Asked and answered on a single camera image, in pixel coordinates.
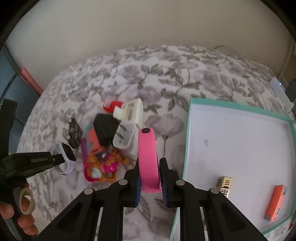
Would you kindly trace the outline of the person left hand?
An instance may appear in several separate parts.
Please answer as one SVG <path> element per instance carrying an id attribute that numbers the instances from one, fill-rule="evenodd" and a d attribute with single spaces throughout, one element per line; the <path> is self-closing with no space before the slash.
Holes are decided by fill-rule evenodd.
<path id="1" fill-rule="evenodd" d="M 25 178 L 1 178 L 1 230 L 3 240 L 31 240 L 38 235 L 32 212 L 33 192 Z"/>

